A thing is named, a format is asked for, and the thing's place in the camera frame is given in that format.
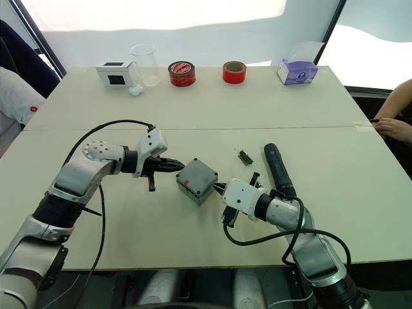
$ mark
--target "black handle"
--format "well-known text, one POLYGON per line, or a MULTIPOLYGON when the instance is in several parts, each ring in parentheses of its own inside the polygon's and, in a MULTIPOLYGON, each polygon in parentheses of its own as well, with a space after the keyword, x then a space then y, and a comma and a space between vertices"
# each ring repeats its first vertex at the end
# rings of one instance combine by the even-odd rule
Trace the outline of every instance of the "black handle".
POLYGON ((276 190, 288 196, 296 196, 296 191, 289 178, 286 167, 283 164, 282 156, 276 145, 267 144, 264 148, 266 160, 275 180, 276 190))

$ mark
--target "gray floor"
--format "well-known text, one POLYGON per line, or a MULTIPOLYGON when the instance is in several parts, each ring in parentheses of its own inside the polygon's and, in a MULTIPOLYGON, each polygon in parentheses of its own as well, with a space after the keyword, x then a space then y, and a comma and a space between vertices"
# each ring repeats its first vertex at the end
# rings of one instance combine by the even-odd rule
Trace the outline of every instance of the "gray floor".
MULTIPOLYGON (((267 298, 267 303, 299 298, 301 289, 295 283, 291 270, 285 267, 255 268, 256 274, 262 282, 267 298)), ((143 288, 153 275, 152 271, 117 272, 93 276, 82 302, 78 308, 89 309, 117 309, 121 304, 131 305, 135 303, 143 288)), ((36 308, 44 308, 52 299, 61 295, 76 279, 77 274, 63 272, 55 285, 39 294, 36 308)), ((48 306, 47 309, 73 308, 73 302, 81 290, 86 276, 81 275, 73 288, 58 301, 48 306)), ((230 269, 200 269, 196 270, 194 281, 195 289, 193 297, 196 301, 214 304, 231 304, 231 280, 230 269)), ((412 291, 407 292, 377 292, 365 291, 370 294, 373 309, 408 309, 412 308, 412 291)), ((273 306, 275 309, 303 309, 310 308, 315 303, 312 298, 309 307, 303 303, 284 303, 273 306)))

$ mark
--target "tissue box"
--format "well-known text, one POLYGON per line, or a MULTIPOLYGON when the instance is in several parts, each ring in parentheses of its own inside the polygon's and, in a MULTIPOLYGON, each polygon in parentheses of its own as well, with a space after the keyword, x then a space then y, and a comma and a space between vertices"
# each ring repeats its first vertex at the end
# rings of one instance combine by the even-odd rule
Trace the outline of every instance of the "tissue box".
POLYGON ((105 86, 134 86, 137 82, 137 69, 132 61, 105 62, 96 67, 105 86))
POLYGON ((316 73, 316 64, 307 61, 288 62, 283 59, 277 68, 277 75, 284 85, 309 84, 316 73))

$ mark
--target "white wall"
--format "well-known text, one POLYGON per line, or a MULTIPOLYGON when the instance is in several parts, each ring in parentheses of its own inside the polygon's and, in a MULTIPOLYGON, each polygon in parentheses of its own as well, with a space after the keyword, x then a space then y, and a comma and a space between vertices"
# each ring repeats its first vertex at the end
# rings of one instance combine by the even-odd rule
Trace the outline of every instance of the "white wall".
POLYGON ((321 41, 338 0, 23 0, 68 70, 157 47, 160 66, 278 63, 300 41, 321 41))
POLYGON ((393 89, 412 78, 412 1, 348 0, 319 61, 347 86, 393 89))
POLYGON ((8 0, 0 0, 0 19, 8 23, 10 27, 16 31, 31 48, 36 49, 37 44, 28 33, 24 24, 20 20, 19 16, 15 13, 14 9, 8 2, 8 0))

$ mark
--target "person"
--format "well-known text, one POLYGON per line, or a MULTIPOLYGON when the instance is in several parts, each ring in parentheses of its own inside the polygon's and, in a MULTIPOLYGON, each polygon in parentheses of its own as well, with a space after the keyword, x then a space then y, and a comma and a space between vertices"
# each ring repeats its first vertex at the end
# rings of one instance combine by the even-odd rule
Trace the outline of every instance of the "person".
POLYGON ((0 66, 0 157, 44 100, 18 74, 0 66))
POLYGON ((412 79, 396 87, 375 115, 373 127, 412 179, 412 79))

